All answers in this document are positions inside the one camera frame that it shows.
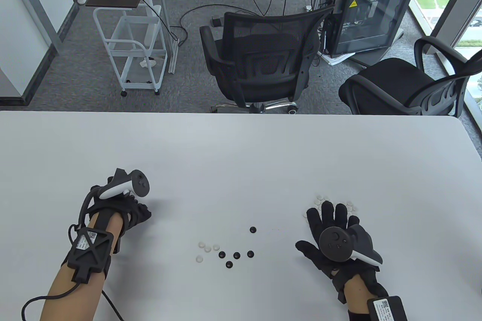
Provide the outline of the person's left hand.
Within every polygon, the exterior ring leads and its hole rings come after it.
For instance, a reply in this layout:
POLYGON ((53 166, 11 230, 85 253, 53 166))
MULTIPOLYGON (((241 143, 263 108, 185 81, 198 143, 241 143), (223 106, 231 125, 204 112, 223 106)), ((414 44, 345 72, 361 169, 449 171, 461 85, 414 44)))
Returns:
POLYGON ((93 198, 94 203, 83 211, 93 225, 89 228, 110 232, 113 237, 111 253, 119 252, 119 239, 127 230, 151 218, 146 205, 139 203, 133 195, 117 195, 108 199, 93 198))

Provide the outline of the person's right hand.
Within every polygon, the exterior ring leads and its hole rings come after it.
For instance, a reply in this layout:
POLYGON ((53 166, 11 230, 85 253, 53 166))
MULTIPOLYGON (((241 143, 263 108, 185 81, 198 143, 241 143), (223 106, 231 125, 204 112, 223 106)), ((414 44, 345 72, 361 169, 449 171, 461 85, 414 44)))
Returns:
POLYGON ((345 285, 357 275, 376 298, 389 295, 376 277, 383 259, 357 216, 349 216, 344 204, 329 201, 320 210, 308 209, 306 215, 316 244, 300 240, 295 247, 331 279, 341 303, 346 304, 345 285))

